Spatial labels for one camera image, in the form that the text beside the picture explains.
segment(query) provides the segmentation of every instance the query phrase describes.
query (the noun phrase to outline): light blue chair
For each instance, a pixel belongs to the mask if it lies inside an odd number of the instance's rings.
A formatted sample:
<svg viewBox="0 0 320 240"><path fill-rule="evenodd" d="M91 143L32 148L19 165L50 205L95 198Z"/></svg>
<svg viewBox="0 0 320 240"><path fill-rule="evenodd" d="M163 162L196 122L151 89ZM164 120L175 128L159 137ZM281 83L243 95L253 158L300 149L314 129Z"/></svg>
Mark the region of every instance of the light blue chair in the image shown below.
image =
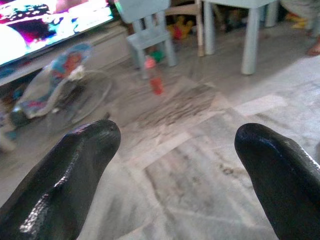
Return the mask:
<svg viewBox="0 0 320 240"><path fill-rule="evenodd" d="M134 64L140 68L144 79L148 78L146 48L157 45L166 54L168 65L177 65L171 34L166 29L165 10L169 8L170 0L115 0L114 3L122 20L133 25L135 33L128 36L127 41Z"/></svg>

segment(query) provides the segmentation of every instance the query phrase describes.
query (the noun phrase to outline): person's foot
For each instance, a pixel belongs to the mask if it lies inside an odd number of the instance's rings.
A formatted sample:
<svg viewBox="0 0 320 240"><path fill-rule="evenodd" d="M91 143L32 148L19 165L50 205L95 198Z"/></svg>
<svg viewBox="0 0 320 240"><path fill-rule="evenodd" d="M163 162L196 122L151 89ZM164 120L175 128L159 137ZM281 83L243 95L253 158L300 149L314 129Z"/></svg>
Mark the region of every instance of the person's foot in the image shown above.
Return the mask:
<svg viewBox="0 0 320 240"><path fill-rule="evenodd" d="M313 45L313 47L311 47L306 54L308 56L318 56L320 55L320 41L319 39L317 40L317 42Z"/></svg>

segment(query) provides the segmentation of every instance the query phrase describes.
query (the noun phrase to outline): light blue table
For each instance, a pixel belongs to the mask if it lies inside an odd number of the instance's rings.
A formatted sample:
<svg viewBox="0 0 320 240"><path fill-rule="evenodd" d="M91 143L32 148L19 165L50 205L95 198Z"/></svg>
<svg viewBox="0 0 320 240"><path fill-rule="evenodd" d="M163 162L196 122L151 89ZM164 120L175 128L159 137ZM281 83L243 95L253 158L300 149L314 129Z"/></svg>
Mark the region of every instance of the light blue table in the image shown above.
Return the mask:
<svg viewBox="0 0 320 240"><path fill-rule="evenodd" d="M204 39L205 54L215 53L215 28L214 15L211 4L227 5L249 9L246 28L244 52L241 72L251 75L256 72L258 35L260 25L260 8L268 5L265 20L266 27L272 27L276 23L279 1L277 0L203 0L204 1Z"/></svg>

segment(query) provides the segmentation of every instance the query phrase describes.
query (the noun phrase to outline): tv stand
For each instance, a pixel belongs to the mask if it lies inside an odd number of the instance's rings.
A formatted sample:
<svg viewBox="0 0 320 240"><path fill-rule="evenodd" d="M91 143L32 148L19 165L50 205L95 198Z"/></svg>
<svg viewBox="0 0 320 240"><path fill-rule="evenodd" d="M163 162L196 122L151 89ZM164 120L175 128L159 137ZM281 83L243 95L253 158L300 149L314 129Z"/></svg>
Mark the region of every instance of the tv stand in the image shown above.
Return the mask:
<svg viewBox="0 0 320 240"><path fill-rule="evenodd" d="M30 57L26 57L11 67L4 66L0 68L0 71L6 68L14 69L12 74L0 78L0 86L42 69L67 49L83 42L93 46L92 56L86 63L88 68L100 69L106 66L112 67L130 56L127 47L127 35L127 29L121 26L118 21L107 23L84 32L50 48L44 49L39 53L35 53Z"/></svg>

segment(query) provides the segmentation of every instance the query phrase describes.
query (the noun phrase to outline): tv screen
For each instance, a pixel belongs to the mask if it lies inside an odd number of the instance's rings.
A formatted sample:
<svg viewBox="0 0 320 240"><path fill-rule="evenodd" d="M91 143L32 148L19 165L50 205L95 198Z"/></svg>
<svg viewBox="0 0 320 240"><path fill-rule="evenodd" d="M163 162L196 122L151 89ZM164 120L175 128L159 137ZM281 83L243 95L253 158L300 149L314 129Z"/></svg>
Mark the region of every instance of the tv screen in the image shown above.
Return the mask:
<svg viewBox="0 0 320 240"><path fill-rule="evenodd" d="M112 18L108 0L0 0L0 66Z"/></svg>

